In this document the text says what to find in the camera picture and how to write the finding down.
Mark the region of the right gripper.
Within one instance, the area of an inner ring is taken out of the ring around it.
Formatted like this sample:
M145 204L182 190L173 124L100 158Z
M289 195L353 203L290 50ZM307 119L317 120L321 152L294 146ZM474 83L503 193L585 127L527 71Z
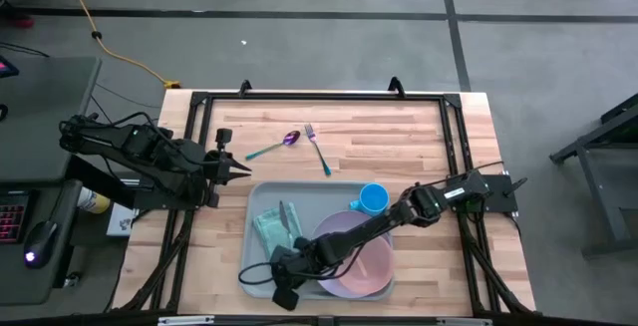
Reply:
M298 237L294 241L294 247L300 250L311 248L312 240ZM303 284L309 280L320 280L323 274L301 251L295 251L278 245L271 257L271 274L276 284Z

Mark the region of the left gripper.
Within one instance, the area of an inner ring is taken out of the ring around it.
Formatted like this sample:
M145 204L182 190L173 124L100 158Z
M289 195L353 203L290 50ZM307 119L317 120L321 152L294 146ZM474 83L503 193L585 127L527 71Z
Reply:
M215 191L218 184L227 184L228 181L249 177L249 173L230 172L230 167L235 167L245 171L252 171L251 168L239 163L232 158L232 153L220 150L209 151L204 160L207 165L203 167L203 172L208 187L206 191L205 205L209 207L218 207L219 195Z

